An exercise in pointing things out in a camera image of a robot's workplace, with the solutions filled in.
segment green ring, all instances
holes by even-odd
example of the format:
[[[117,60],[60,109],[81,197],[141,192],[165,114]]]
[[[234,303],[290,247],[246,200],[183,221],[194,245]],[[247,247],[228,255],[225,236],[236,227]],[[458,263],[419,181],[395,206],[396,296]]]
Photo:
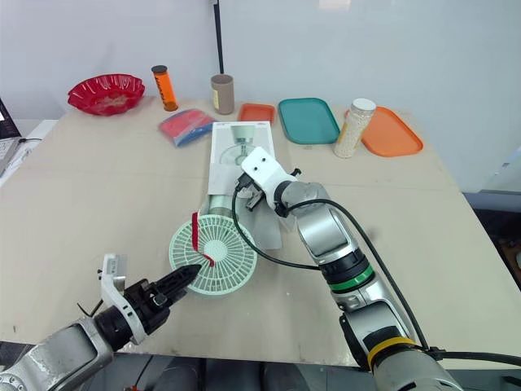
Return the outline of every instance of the green ring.
[[[344,289],[356,287],[357,285],[366,281],[371,275],[373,275],[373,268],[371,267],[371,265],[369,265],[354,279],[348,279],[347,281],[344,281],[342,283],[329,283],[328,285],[332,291],[343,291]]]

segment orange tray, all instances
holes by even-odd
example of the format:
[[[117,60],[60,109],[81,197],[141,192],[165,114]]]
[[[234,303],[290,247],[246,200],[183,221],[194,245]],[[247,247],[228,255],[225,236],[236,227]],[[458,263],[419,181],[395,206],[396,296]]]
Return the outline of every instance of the orange tray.
[[[423,149],[422,140],[391,110],[378,106],[362,141],[375,155],[413,155]]]
[[[239,121],[269,121],[275,119],[275,108],[268,104],[245,103],[239,112]]]

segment laptop screen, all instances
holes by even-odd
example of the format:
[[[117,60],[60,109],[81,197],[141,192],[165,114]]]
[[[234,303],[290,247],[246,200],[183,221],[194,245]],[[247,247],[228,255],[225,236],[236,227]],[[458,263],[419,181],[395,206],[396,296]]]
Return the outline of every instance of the laptop screen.
[[[0,99],[0,140],[11,137],[20,137],[20,132]]]

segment fan grille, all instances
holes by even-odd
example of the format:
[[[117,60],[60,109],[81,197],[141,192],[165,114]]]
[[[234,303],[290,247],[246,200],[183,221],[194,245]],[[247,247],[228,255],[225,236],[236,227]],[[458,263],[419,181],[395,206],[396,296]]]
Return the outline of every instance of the fan grille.
[[[205,295],[223,295],[242,287],[252,277],[256,253],[244,242],[231,218],[214,214],[199,216],[199,250],[215,261],[210,262],[192,248],[192,223],[181,226],[170,242],[170,264],[173,269],[199,264],[198,276],[188,288]],[[241,226],[253,242],[248,231]]]

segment laptop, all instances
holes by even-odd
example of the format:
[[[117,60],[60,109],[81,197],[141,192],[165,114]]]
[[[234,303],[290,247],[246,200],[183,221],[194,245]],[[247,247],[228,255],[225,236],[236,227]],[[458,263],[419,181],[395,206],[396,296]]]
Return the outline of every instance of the laptop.
[[[0,176],[15,155],[22,136],[0,99]]]

